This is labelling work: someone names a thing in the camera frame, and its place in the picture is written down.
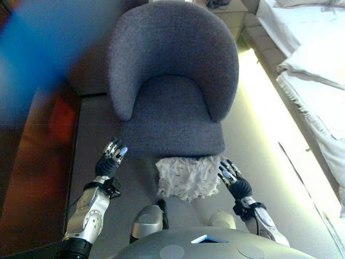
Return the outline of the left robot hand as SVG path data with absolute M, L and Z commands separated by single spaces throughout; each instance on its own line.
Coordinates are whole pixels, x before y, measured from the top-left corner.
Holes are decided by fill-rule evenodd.
M 103 155 L 95 165 L 95 176 L 104 176 L 113 178 L 119 166 L 125 157 L 128 148 L 123 144 L 123 141 L 118 138 L 113 138 L 104 148 Z

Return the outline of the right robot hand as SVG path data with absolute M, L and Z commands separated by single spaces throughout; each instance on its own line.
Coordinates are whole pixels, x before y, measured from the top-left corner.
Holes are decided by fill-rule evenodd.
M 242 176 L 239 168 L 229 159 L 223 159 L 219 165 L 219 178 L 235 200 L 241 200 L 252 195 L 249 182 Z

